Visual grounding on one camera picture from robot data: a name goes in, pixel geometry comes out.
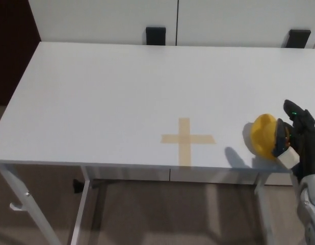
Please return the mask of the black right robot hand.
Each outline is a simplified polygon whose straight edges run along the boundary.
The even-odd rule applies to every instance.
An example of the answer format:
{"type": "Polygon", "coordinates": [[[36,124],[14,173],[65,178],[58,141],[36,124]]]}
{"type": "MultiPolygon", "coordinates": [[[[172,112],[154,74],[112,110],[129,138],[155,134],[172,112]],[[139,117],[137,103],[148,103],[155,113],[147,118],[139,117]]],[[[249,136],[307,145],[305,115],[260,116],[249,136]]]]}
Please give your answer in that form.
{"type": "Polygon", "coordinates": [[[290,100],[284,101],[283,109],[292,124],[277,119],[272,155],[277,158],[292,147],[299,155],[299,162],[291,170],[300,182],[304,177],[315,174],[315,119],[307,109],[290,100]]]}

